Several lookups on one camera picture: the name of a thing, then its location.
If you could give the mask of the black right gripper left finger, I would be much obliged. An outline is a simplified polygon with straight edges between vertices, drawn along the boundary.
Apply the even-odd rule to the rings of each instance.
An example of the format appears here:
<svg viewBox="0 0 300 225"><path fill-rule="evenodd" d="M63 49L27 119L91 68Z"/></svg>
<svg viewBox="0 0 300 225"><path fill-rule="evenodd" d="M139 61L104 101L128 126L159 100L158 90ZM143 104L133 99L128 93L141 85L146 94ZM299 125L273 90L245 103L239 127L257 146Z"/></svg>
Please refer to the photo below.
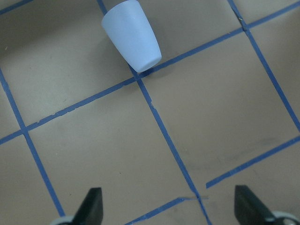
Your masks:
<svg viewBox="0 0 300 225"><path fill-rule="evenodd" d="M103 216L102 189L100 187L94 187L88 191L72 220L72 224L101 225Z"/></svg>

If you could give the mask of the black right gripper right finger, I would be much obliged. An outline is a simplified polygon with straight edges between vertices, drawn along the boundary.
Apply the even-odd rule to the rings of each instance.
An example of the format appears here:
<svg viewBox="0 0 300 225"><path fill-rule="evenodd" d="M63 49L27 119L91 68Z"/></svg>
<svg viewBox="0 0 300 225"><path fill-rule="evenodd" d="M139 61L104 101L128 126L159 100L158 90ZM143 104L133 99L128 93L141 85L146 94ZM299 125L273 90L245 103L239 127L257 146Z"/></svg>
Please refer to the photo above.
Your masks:
<svg viewBox="0 0 300 225"><path fill-rule="evenodd" d="M234 215L240 225L273 225L274 215L246 185L236 185Z"/></svg>

